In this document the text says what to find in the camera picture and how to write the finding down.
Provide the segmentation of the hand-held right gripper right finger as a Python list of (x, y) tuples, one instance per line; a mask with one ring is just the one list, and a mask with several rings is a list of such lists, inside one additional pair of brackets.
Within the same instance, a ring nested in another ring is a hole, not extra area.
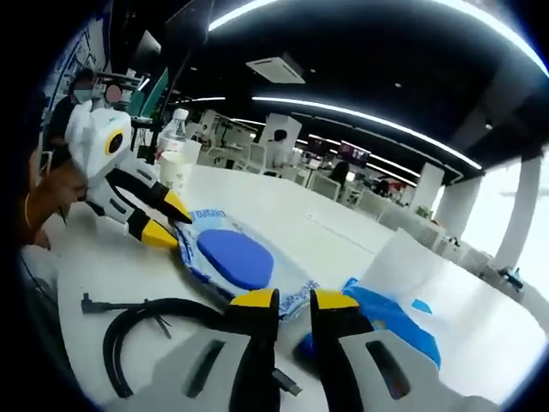
[(359, 303), (339, 291), (314, 289), (311, 328), (332, 411), (497, 411), (439, 378), (436, 364), (390, 330), (376, 330)]

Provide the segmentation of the person's left hand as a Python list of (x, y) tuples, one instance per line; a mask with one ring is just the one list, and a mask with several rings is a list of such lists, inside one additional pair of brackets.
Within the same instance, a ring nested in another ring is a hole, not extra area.
[(48, 217), (83, 198), (87, 191), (85, 174), (72, 161), (66, 161), (45, 176), (36, 188), (35, 205)]

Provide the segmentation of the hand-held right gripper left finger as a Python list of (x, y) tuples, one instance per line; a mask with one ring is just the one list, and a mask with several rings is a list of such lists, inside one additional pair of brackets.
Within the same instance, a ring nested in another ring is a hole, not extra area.
[(154, 368), (146, 411), (278, 411), (273, 377), (279, 292), (234, 299), (216, 329), (200, 330)]

